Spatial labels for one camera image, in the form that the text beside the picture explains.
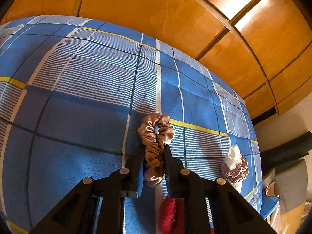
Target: red cloth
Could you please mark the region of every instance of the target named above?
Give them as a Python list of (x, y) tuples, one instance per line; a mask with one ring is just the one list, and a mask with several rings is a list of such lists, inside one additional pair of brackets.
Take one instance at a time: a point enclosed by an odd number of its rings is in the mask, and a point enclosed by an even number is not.
[(166, 196), (160, 205), (158, 228), (163, 234), (184, 234), (184, 198)]

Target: yellow stripe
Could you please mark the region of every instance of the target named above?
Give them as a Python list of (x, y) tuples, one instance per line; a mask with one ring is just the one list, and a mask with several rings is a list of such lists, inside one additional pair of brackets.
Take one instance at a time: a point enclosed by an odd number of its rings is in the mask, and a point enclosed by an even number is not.
[(203, 127), (200, 127), (200, 126), (189, 124), (189, 123), (186, 123), (186, 122), (183, 122), (183, 121), (178, 121), (178, 120), (175, 120), (175, 119), (170, 119), (170, 123), (173, 124), (173, 125), (185, 127), (185, 128), (188, 128), (188, 129), (194, 129), (194, 130), (206, 132), (206, 133), (209, 133), (209, 134), (216, 134), (216, 135), (221, 135), (221, 136), (227, 136), (227, 133), (222, 133), (222, 132), (218, 132), (218, 131), (215, 131), (215, 130), (203, 128)]
[(21, 232), (22, 234), (28, 234), (28, 231), (21, 229), (20, 227), (13, 224), (10, 220), (7, 221), (14, 229)]
[[(91, 30), (91, 31), (96, 31), (96, 29), (92, 29), (92, 28), (88, 28), (88, 27), (83, 27), (83, 26), (80, 27), (80, 28), (81, 28), (81, 29), (86, 29), (86, 30)], [(132, 41), (132, 42), (134, 42), (134, 43), (136, 43), (136, 44), (139, 44), (139, 45), (141, 45), (141, 46), (146, 46), (146, 47), (148, 47), (148, 48), (150, 48), (150, 49), (156, 50), (156, 48), (154, 48), (154, 47), (151, 47), (151, 46), (149, 46), (149, 45), (140, 43), (140, 42), (138, 42), (138, 41), (136, 41), (136, 40), (132, 40), (132, 39), (130, 39), (130, 38), (127, 38), (127, 37), (125, 37), (125, 36), (122, 36), (122, 35), (119, 35), (119, 34), (116, 34), (116, 33), (104, 32), (104, 31), (101, 31), (101, 30), (97, 30), (97, 31), (98, 31), (98, 32), (102, 32), (102, 33), (112, 34), (112, 35), (121, 37), (121, 38), (123, 38), (123, 39), (130, 40), (130, 41)]]
[[(10, 79), (11, 79), (10, 77), (0, 76), (0, 81), (2, 81), (2, 82), (7, 82), (8, 83), (10, 81)], [(21, 88), (21, 89), (24, 89), (25, 86), (26, 86), (26, 84), (24, 84), (24, 83), (22, 83), (22, 82), (20, 82), (18, 80), (15, 80), (15, 79), (11, 79), (10, 83), (15, 85), (15, 86), (17, 86), (17, 87), (19, 87), (19, 88)]]
[(254, 189), (252, 189), (252, 191), (244, 197), (245, 200), (246, 200), (250, 195), (252, 195), (252, 193), (253, 193), (254, 191), (256, 191), (256, 190), (257, 190), (257, 187), (255, 187)]
[(5, 29), (2, 29), (2, 31), (5, 31), (5, 30), (11, 30), (11, 29), (14, 29), (15, 27), (11, 27), (11, 28), (5, 28)]
[(228, 94), (230, 94), (233, 98), (237, 99), (233, 94), (229, 93), (226, 89), (224, 89), (221, 85), (217, 84), (216, 82), (213, 82), (215, 85), (219, 86), (222, 90), (226, 91)]

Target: checkered fabric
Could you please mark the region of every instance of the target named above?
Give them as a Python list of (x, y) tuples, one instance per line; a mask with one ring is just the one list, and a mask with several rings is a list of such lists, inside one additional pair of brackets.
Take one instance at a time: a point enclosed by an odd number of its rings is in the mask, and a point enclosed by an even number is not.
[[(203, 178), (219, 177), (237, 144), (250, 170), (241, 194), (260, 212), (261, 162), (244, 100), (206, 67), (93, 19), (37, 16), (0, 30), (0, 211), (12, 232), (29, 231), (84, 177), (123, 167), (153, 112), (171, 117), (173, 156)], [(124, 233), (159, 233), (166, 193), (163, 181), (126, 199)]]

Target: round metal rivet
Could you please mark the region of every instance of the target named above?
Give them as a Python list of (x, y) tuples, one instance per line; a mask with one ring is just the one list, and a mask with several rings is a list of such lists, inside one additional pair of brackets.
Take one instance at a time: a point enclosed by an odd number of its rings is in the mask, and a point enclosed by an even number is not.
[(129, 173), (129, 170), (127, 168), (121, 168), (119, 170), (119, 172), (120, 172), (120, 174), (127, 174), (127, 173)]
[(188, 174), (190, 174), (190, 171), (188, 169), (182, 169), (182, 170), (180, 170), (180, 173), (182, 175), (188, 175)]
[(88, 185), (90, 183), (92, 183), (92, 179), (90, 177), (86, 177), (82, 180), (82, 182), (85, 184), (85, 185)]
[(216, 182), (217, 182), (219, 185), (224, 185), (224, 184), (226, 183), (225, 179), (223, 179), (223, 178), (218, 178), (218, 179), (216, 180)]

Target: bedsheet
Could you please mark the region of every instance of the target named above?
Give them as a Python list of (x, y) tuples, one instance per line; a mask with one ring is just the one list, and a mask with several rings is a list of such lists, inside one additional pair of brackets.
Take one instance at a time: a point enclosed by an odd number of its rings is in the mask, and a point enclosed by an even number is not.
[[(0, 212), (13, 233), (27, 233), (84, 177), (123, 167), (153, 112), (171, 117), (173, 156), (203, 178), (219, 177), (237, 144), (250, 170), (241, 194), (260, 212), (261, 162), (244, 100), (160, 40), (81, 17), (9, 22), (0, 26), (0, 94)], [(159, 233), (166, 194), (163, 181), (126, 199), (124, 233)]]

